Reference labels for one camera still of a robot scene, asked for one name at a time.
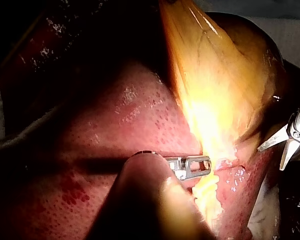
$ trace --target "forceps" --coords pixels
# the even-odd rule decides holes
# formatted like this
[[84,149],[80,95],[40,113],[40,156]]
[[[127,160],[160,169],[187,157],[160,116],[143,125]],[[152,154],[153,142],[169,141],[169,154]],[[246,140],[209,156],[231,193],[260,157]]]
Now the forceps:
[[[139,151],[136,154],[148,153],[157,154],[154,151]],[[206,176],[211,172],[210,157],[205,155],[196,156],[172,156],[165,157],[170,169],[174,172],[177,179],[186,181]]]
[[283,171],[291,157],[300,147],[300,109],[293,113],[288,123],[272,135],[268,140],[258,147],[262,152],[278,143],[286,141],[280,162],[280,170]]

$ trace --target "dark background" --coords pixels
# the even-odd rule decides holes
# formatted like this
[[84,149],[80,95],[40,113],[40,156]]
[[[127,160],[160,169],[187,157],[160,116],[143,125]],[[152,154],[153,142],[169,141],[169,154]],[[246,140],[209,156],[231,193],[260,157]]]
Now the dark background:
[[0,63],[46,4],[47,0],[0,0]]
[[[0,0],[0,63],[14,48],[36,17],[45,9],[48,1]],[[300,19],[300,0],[194,1],[208,11],[249,17]]]

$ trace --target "blood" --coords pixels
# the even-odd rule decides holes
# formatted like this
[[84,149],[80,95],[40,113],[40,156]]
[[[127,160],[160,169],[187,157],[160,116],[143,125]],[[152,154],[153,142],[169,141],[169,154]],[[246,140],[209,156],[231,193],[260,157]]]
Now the blood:
[[76,205],[76,200],[85,202],[90,199],[83,187],[73,179],[74,173],[71,172],[68,176],[64,176],[60,182],[62,189],[62,200],[68,205]]

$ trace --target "scissors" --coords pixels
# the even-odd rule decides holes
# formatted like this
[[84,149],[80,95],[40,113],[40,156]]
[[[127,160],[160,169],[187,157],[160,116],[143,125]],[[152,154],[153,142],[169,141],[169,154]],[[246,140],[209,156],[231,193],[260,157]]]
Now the scissors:
[[276,144],[284,142],[284,150],[280,162],[280,170],[285,170],[289,160],[300,147],[300,109],[293,113],[288,123],[258,147],[262,152]]

